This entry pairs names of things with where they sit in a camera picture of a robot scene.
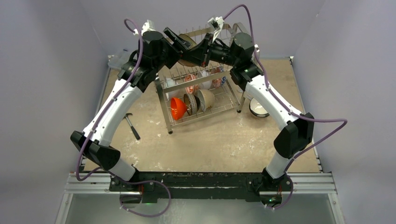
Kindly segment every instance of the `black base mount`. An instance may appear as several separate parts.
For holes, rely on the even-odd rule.
[[[247,202],[274,204],[282,202],[277,194],[279,186],[290,191],[286,178],[277,183],[266,182],[263,173],[208,173],[208,172],[144,172],[135,174],[138,181],[159,181],[165,184],[172,199],[243,199]],[[142,203],[156,203],[158,198],[168,198],[159,184],[128,185],[117,178],[111,179],[110,191],[131,192],[143,189]]]

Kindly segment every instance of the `white bowl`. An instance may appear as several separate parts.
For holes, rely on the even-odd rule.
[[[171,79],[171,78],[166,78],[166,81],[165,81],[165,88],[167,88],[167,87],[171,87],[171,86],[174,86],[174,85],[176,85],[176,82],[173,80],[173,79]],[[175,91],[172,91],[172,92],[167,92],[166,93],[166,98],[169,100],[169,99],[172,99],[173,97],[176,97],[177,95],[178,95],[178,93],[179,93],[179,90],[175,90]]]
[[[198,73],[198,78],[205,77],[205,76],[208,76],[208,75],[209,75],[209,73],[208,73],[207,71],[202,71],[202,72],[199,72],[199,73]],[[209,81],[200,83],[200,84],[199,84],[199,88],[200,88],[201,90],[209,90],[210,87],[211,87],[211,85],[212,85],[212,81],[209,80]]]
[[[267,110],[255,98],[250,101],[249,110],[253,115],[259,118],[266,118],[269,116]]]

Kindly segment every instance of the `beige bowl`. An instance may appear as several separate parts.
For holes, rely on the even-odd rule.
[[[209,90],[198,90],[198,98],[201,102],[202,111],[211,109],[214,105],[214,94]]]

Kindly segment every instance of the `glass panel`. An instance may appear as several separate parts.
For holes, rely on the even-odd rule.
[[[327,194],[293,195],[287,205],[275,212],[261,203],[244,200],[174,199],[169,210],[160,217],[144,218],[120,210],[118,195],[74,195],[66,223],[68,224],[334,224]],[[139,204],[135,211],[154,214],[165,208],[168,200]]]

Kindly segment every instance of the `hammer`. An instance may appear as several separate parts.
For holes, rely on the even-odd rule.
[[[128,124],[129,124],[129,126],[131,126],[131,130],[132,130],[132,132],[134,133],[135,138],[136,138],[137,140],[140,140],[139,134],[137,133],[136,129],[132,126],[132,123],[131,123],[131,121],[130,121],[129,118],[128,118],[129,115],[133,115],[133,114],[132,114],[132,113],[127,113],[127,114],[125,114],[125,117],[124,117],[124,118],[127,119],[127,122],[128,122]]]

